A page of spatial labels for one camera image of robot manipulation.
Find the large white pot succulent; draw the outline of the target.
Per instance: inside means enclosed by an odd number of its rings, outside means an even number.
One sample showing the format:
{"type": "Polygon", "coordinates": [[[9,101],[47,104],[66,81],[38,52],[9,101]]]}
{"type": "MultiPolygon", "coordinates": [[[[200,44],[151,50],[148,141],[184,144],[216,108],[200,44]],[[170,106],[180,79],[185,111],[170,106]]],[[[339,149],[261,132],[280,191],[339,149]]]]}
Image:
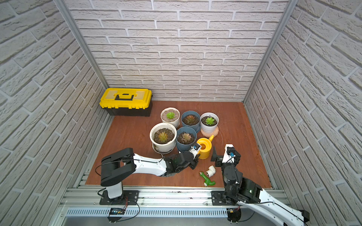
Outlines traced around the large white pot succulent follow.
{"type": "Polygon", "coordinates": [[[160,154],[170,153],[176,146],[176,128],[166,122],[155,125],[150,131],[152,148],[160,154]]]}

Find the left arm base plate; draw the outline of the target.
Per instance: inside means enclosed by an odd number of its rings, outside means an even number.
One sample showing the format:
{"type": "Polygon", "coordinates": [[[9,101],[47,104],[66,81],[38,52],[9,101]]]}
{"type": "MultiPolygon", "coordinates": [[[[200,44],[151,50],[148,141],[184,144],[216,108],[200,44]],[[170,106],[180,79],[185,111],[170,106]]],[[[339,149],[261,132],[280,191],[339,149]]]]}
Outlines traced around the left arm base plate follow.
{"type": "Polygon", "coordinates": [[[138,190],[124,190],[120,197],[111,199],[108,196],[108,191],[104,190],[101,195],[100,205],[125,205],[126,201],[137,202],[138,196],[138,190]]]}

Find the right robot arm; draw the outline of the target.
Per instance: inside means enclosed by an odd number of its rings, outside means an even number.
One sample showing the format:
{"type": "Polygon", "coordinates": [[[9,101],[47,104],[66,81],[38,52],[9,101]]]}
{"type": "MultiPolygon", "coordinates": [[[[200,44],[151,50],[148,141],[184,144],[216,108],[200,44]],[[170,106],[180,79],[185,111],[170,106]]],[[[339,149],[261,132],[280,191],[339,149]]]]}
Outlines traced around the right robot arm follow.
{"type": "Polygon", "coordinates": [[[237,206],[228,209],[228,221],[237,223],[241,218],[241,207],[248,208],[265,217],[276,226],[305,226],[310,213],[296,210],[271,196],[260,185],[247,179],[237,170],[241,155],[232,144],[225,145],[224,155],[217,155],[213,148],[211,161],[221,168],[224,191],[212,191],[214,206],[237,206]]]}

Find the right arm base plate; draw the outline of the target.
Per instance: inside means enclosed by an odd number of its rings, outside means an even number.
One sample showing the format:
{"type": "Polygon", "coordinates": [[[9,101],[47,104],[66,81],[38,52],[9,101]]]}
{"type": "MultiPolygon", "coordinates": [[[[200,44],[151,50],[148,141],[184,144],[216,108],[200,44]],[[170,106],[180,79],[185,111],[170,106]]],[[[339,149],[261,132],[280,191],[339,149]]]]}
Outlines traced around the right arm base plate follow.
{"type": "Polygon", "coordinates": [[[234,193],[228,191],[211,191],[213,206],[236,206],[238,202],[234,193]]]}

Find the yellow watering can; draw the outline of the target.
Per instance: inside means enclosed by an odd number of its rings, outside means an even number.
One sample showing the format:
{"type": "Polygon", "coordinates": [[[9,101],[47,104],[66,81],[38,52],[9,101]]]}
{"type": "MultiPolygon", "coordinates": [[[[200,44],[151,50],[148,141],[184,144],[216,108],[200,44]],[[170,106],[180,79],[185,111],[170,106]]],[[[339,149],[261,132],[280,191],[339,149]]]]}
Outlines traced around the yellow watering can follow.
{"type": "Polygon", "coordinates": [[[210,138],[200,138],[197,143],[201,146],[199,150],[199,159],[205,160],[209,157],[211,149],[212,149],[212,141],[214,139],[214,135],[210,138]]]}

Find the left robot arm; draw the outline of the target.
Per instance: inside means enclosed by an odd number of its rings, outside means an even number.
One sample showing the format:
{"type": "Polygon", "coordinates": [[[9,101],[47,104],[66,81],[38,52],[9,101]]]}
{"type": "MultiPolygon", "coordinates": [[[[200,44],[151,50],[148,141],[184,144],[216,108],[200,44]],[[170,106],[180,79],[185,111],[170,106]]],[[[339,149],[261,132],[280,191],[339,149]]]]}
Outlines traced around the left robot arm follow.
{"type": "Polygon", "coordinates": [[[199,162],[200,145],[193,145],[190,150],[163,157],[148,158],[126,148],[102,159],[101,183],[105,187],[103,197],[110,200],[123,196],[122,181],[132,174],[152,174],[158,177],[171,177],[187,167],[195,169],[199,162]]]}

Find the white pipe elbow fitting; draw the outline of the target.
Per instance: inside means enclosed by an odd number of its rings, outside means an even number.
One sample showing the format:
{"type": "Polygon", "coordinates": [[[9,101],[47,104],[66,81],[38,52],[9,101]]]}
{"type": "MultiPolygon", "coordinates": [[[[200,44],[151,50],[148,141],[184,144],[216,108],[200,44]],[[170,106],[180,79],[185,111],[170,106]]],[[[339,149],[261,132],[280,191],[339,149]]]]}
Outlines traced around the white pipe elbow fitting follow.
{"type": "Polygon", "coordinates": [[[216,174],[216,169],[213,165],[211,165],[206,171],[206,175],[210,178],[216,174]]]}

